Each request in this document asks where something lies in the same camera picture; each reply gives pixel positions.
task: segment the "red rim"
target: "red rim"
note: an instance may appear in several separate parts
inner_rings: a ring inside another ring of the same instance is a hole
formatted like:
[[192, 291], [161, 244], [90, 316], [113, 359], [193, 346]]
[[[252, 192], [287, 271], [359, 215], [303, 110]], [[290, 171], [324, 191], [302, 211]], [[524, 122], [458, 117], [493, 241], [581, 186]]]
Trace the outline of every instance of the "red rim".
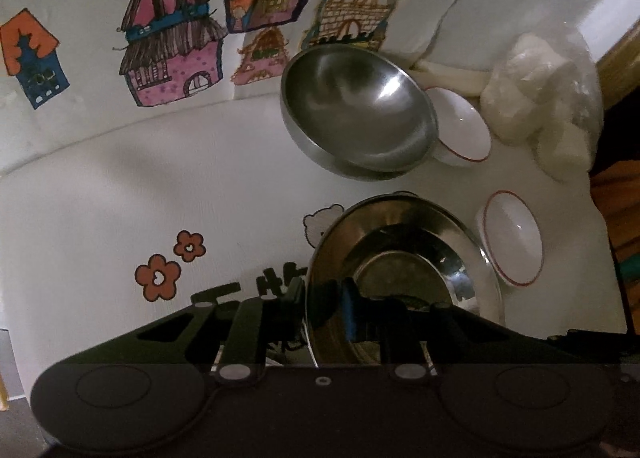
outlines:
[[[452, 90], [449, 90], [447, 88], [442, 88], [440, 86], [429, 86], [427, 88], [423, 88], [424, 92], [426, 93], [427, 90], [433, 90], [434, 88], [437, 88], [439, 90], [447, 90], [448, 92], [451, 93], [455, 93]], [[483, 159], [470, 159], [469, 157], [465, 157], [462, 153], [458, 153], [457, 151], [455, 151], [455, 149], [450, 148], [449, 146], [447, 146], [442, 139], [440, 139], [438, 137], [438, 140], [440, 142], [440, 144], [442, 144], [445, 148], [447, 148], [451, 153], [453, 153], [455, 156], [460, 157], [463, 161], [467, 161], [467, 162], [484, 162], [486, 159], [489, 158], [489, 156], [491, 156], [491, 151], [492, 149], [494, 149], [494, 140], [491, 138], [491, 130], [489, 129], [489, 125], [486, 123], [486, 121], [484, 120], [484, 117], [482, 117], [482, 115], [480, 115], [480, 112], [478, 110], [476, 110], [476, 113], [478, 114], [478, 116], [482, 119], [482, 122], [484, 123], [484, 126], [486, 126], [486, 130], [489, 132], [489, 152], [487, 153], [487, 155], [483, 158]]]
[[[540, 268], [538, 269], [538, 272], [536, 273], [536, 276], [533, 279], [531, 279], [531, 281], [527, 281], [526, 283], [520, 283], [518, 281], [514, 281], [509, 276], [507, 276], [507, 274], [504, 272], [504, 270], [500, 267], [500, 264], [498, 264], [498, 260], [494, 256], [494, 252], [491, 250], [491, 244], [489, 243], [489, 236], [487, 235], [487, 231], [486, 231], [486, 215], [487, 215], [487, 211], [489, 209], [489, 204], [491, 203], [491, 200], [493, 200], [499, 194], [510, 194], [511, 196], [514, 196], [518, 200], [520, 200], [520, 202], [522, 202], [524, 207], [527, 208], [527, 211], [529, 211], [531, 217], [533, 218], [533, 221], [536, 224], [536, 227], [538, 228], [538, 234], [540, 236], [540, 247], [542, 248], [542, 257], [540, 258]], [[495, 267], [498, 269], [498, 272], [500, 272], [500, 275], [504, 279], [509, 281], [509, 283], [511, 283], [515, 287], [528, 287], [529, 285], [531, 285], [533, 282], [535, 282], [540, 277], [540, 274], [542, 273], [542, 267], [545, 264], [545, 244], [542, 241], [542, 235], [540, 234], [540, 224], [538, 223], [538, 220], [536, 219], [536, 216], [533, 214], [533, 211], [529, 208], [529, 206], [526, 204], [526, 202], [523, 199], [521, 199], [517, 194], [513, 193], [513, 191], [508, 191], [506, 189], [501, 189], [500, 191], [496, 191], [494, 194], [492, 194], [492, 196], [489, 197], [489, 200], [486, 201], [486, 204], [484, 206], [484, 211], [482, 212], [482, 231], [483, 231], [482, 234], [484, 234], [484, 241], [486, 243], [486, 249], [488, 250], [489, 255], [491, 256], [491, 260], [493, 261]]]

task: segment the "tabletop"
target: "tabletop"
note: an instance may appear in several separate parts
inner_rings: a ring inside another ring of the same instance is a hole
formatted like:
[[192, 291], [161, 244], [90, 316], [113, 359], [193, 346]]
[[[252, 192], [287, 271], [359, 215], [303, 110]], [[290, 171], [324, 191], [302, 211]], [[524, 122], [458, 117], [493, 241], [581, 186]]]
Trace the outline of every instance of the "tabletop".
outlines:
[[53, 363], [186, 307], [194, 292], [237, 283], [228, 299], [270, 294], [362, 199], [411, 191], [475, 231], [498, 189], [527, 202], [545, 250], [533, 285], [501, 284], [507, 327], [542, 338], [626, 331], [587, 175], [556, 182], [526, 146], [494, 139], [473, 168], [429, 160], [393, 180], [351, 180], [299, 151], [268, 95], [61, 149], [0, 180], [0, 292], [25, 392]]

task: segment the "bowl with red rim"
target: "bowl with red rim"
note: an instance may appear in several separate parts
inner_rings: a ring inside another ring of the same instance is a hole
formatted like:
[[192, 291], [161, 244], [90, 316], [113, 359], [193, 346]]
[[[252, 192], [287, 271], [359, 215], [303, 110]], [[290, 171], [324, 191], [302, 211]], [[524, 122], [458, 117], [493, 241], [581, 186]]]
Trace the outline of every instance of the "bowl with red rim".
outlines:
[[425, 90], [438, 117], [433, 157], [444, 164], [470, 167], [489, 158], [491, 133], [478, 110], [446, 88]]
[[531, 209], [513, 191], [496, 191], [476, 217], [482, 245], [498, 275], [514, 287], [540, 276], [544, 247]]

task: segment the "screw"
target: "screw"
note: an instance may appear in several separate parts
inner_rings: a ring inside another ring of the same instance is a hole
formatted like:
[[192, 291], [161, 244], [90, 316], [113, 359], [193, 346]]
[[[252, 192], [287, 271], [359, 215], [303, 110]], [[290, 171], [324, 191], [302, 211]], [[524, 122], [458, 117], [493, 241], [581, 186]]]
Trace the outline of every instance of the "screw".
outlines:
[[225, 380], [245, 380], [251, 375], [251, 368], [245, 364], [227, 364], [218, 373]]
[[396, 368], [396, 375], [404, 380], [419, 380], [427, 374], [427, 370], [420, 364], [400, 364]]

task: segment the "stainless steel bowl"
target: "stainless steel bowl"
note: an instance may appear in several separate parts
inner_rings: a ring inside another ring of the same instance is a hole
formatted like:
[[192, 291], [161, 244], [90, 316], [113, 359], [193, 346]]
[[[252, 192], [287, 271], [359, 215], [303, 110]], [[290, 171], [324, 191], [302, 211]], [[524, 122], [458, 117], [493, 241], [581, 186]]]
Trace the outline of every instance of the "stainless steel bowl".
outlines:
[[330, 282], [352, 277], [365, 297], [394, 296], [419, 310], [445, 301], [504, 322], [491, 263], [454, 216], [402, 194], [369, 198], [325, 233], [306, 275], [306, 327], [316, 364], [374, 363], [377, 343], [347, 342]]
[[395, 64], [362, 48], [303, 50], [287, 65], [280, 96], [293, 140], [337, 173], [406, 172], [438, 140], [426, 94]]

